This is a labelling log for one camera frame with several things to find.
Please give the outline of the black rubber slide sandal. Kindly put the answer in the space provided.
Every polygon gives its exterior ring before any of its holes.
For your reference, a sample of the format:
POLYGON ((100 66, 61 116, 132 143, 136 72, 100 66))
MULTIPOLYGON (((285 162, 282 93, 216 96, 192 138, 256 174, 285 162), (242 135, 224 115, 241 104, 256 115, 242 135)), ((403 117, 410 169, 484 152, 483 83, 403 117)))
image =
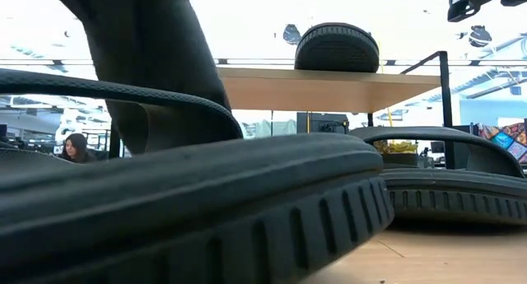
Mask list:
POLYGON ((205 114, 212 140, 76 165, 0 149, 0 284, 282 284, 394 219, 380 154, 345 134, 245 140, 210 100, 0 69, 0 94, 72 95, 205 114))
POLYGON ((296 47, 296 70, 376 73, 379 66, 375 39, 369 32, 348 23, 312 26, 296 47))
POLYGON ((513 155, 497 144, 444 127, 365 127, 350 133, 370 144, 396 139, 468 146, 464 170, 385 161, 381 176, 398 219, 527 226, 527 177, 513 155))
MULTIPOLYGON (((227 95, 189 0, 60 0, 83 24, 102 81, 201 97, 228 109, 227 95)), ((241 136, 229 115, 196 105, 110 100, 132 154, 241 136)))

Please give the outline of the round black ceiling fixture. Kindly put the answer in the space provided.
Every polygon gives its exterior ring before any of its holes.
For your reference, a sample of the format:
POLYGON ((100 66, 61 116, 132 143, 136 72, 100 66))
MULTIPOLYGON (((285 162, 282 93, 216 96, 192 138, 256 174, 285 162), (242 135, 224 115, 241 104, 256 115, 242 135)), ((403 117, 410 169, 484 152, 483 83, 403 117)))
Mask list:
POLYGON ((294 24, 287 24, 283 30, 282 38, 290 45, 297 45, 301 40, 301 33, 294 24))
POLYGON ((482 48, 492 42, 490 33, 485 26, 472 26, 469 34, 469 43, 476 48, 482 48))

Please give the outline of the potted plant in black pot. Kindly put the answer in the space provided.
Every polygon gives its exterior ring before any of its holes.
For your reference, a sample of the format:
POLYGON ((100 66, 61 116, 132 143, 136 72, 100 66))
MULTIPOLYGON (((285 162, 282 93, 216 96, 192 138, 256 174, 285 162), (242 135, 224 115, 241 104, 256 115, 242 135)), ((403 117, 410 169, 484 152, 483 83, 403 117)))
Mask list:
POLYGON ((402 140, 379 140, 373 142, 375 149, 383 156, 388 164, 417 165, 418 144, 402 140))

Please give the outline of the person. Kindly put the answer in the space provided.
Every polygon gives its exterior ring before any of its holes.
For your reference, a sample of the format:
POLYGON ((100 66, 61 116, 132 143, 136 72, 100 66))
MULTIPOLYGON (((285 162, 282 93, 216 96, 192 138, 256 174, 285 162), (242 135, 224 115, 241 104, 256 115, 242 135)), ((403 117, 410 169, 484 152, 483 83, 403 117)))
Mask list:
POLYGON ((72 133, 65 139, 60 157, 78 164, 96 161, 94 154, 87 148, 86 137, 81 133, 72 133))

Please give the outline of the wood shelf with black frame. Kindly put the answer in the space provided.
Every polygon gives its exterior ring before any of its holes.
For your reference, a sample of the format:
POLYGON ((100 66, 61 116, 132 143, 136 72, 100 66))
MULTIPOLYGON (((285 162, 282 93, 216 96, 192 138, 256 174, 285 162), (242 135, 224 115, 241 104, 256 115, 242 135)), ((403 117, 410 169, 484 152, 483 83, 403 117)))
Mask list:
POLYGON ((151 97, 142 103, 120 96, 106 104, 116 125, 134 127, 135 109, 156 115, 161 139, 152 149, 222 142, 242 136, 230 107, 281 111, 377 111, 440 85, 436 76, 323 72, 257 68, 196 68, 159 64, 134 78, 120 79, 126 90, 167 92, 173 100, 151 97))

